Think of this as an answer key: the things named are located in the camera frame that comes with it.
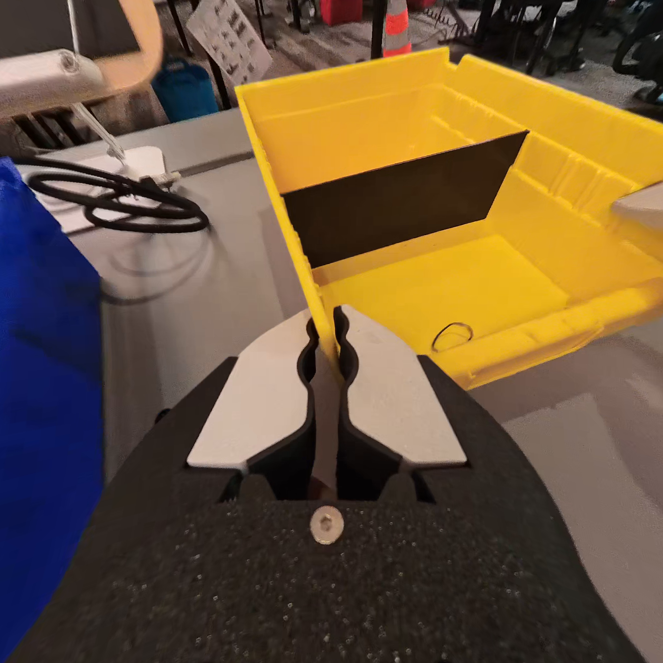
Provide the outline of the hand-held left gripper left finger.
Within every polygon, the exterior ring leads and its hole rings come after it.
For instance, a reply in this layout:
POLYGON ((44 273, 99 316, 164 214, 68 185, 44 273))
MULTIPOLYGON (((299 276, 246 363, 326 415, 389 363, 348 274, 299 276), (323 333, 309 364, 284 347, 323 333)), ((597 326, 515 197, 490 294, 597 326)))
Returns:
POLYGON ((308 496, 316 457, 318 333, 308 310, 284 320, 236 358, 186 459, 196 469, 261 475, 279 500, 308 496))

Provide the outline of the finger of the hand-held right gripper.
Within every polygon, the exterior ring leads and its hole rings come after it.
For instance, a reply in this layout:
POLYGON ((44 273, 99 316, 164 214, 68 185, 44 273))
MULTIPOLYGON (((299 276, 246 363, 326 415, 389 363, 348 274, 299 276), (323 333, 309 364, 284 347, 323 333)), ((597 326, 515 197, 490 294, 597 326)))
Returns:
POLYGON ((662 231, 662 181, 617 199, 611 204, 611 211, 662 231))

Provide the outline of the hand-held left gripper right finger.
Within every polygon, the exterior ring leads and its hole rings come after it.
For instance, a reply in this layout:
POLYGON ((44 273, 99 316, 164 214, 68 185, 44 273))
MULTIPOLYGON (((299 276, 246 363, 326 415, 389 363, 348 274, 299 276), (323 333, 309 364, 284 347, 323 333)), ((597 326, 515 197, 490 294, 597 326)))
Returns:
POLYGON ((468 466, 419 355, 349 304, 334 309, 339 370, 336 465, 342 500, 377 500, 404 473, 468 466))

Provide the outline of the yellow bin with black divider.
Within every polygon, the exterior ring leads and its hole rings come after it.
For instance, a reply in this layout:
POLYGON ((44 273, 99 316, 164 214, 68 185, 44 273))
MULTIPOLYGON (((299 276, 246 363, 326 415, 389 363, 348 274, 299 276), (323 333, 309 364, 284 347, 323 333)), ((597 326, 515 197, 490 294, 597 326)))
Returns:
POLYGON ((464 388, 662 316, 662 231, 611 211, 662 181, 662 124, 447 48, 237 88, 329 360, 349 304, 464 388), (312 268, 283 195, 528 130, 485 220, 312 268), (474 330, 469 343, 452 321, 474 330))

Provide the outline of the blue plastic bin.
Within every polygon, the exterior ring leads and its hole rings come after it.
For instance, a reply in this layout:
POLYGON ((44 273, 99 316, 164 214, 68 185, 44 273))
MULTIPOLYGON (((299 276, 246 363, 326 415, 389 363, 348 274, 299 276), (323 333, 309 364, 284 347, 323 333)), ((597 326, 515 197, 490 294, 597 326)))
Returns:
POLYGON ((1 159, 1 661, 50 601, 104 486, 101 282, 1 159))

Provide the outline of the black twist tie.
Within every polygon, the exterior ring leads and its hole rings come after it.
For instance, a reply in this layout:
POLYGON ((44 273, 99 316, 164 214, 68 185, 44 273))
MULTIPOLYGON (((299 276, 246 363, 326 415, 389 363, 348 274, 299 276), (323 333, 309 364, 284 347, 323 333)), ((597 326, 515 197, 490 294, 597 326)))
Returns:
POLYGON ((434 339, 430 344, 432 352, 440 353, 444 352, 447 349, 451 349, 450 347, 444 349, 438 347, 438 342, 442 339, 443 336, 445 336, 448 333, 452 333, 458 336, 462 344, 469 343, 474 338, 474 330, 469 324, 462 321, 452 321, 449 324, 446 324, 443 328, 441 328, 434 336, 434 339))

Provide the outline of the black office chair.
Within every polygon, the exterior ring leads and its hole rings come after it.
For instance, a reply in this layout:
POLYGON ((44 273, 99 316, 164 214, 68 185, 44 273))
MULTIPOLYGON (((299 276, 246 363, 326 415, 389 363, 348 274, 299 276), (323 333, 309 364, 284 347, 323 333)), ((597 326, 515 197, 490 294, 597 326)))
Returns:
POLYGON ((642 103, 662 107, 662 19, 639 21, 620 42, 612 62, 615 73, 651 81, 635 94, 642 103))

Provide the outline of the black bin divider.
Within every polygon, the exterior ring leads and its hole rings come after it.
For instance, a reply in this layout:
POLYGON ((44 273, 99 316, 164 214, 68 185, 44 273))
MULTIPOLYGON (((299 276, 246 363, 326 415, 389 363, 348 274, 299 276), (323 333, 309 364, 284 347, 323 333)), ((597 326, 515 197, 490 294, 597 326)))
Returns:
POLYGON ((283 195, 312 268, 485 220, 528 130, 283 195))

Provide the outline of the orange traffic cone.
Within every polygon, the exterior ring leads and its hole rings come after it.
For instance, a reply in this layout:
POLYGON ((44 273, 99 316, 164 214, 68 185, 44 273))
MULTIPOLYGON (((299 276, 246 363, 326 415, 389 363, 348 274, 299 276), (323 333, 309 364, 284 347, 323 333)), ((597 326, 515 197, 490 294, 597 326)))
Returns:
POLYGON ((409 10, 407 1, 386 1, 383 57, 410 54, 409 10))

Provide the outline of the blue bucket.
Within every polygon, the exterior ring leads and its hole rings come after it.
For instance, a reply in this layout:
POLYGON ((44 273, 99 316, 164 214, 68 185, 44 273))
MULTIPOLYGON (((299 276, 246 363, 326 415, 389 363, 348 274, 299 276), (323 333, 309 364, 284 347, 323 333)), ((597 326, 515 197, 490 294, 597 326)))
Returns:
POLYGON ((219 111, 206 69, 185 58, 168 56, 151 87, 171 123, 219 111))

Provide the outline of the red bag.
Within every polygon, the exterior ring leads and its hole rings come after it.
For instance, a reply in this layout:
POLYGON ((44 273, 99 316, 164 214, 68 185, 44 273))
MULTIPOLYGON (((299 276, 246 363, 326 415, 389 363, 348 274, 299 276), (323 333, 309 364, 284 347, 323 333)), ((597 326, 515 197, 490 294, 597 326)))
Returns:
POLYGON ((363 1, 325 1, 319 2, 321 20, 328 27, 356 23, 363 18, 363 1))

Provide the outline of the printed paper sheet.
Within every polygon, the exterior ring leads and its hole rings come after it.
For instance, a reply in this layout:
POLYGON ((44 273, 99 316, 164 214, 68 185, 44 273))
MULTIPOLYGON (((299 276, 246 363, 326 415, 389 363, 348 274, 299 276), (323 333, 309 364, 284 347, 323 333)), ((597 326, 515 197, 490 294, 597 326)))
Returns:
POLYGON ((236 1, 199 1, 186 27, 233 87, 263 79, 272 64, 260 32, 236 1))

